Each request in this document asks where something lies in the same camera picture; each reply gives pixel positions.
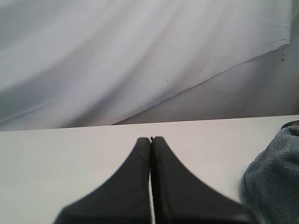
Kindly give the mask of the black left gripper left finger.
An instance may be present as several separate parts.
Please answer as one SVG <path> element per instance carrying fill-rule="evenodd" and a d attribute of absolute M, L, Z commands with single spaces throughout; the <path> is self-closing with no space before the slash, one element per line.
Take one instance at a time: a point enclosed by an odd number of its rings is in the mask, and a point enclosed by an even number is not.
<path fill-rule="evenodd" d="M 150 224 L 150 140 L 138 138 L 119 169 L 100 187 L 64 207 L 56 224 Z"/>

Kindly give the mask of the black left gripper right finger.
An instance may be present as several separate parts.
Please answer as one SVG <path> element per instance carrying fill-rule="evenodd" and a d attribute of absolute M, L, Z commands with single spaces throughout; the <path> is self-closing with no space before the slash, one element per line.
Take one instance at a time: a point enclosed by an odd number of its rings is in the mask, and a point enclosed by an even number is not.
<path fill-rule="evenodd" d="M 157 224 L 255 224 L 254 213 L 206 185 L 163 137 L 151 139 L 150 172 Z"/>

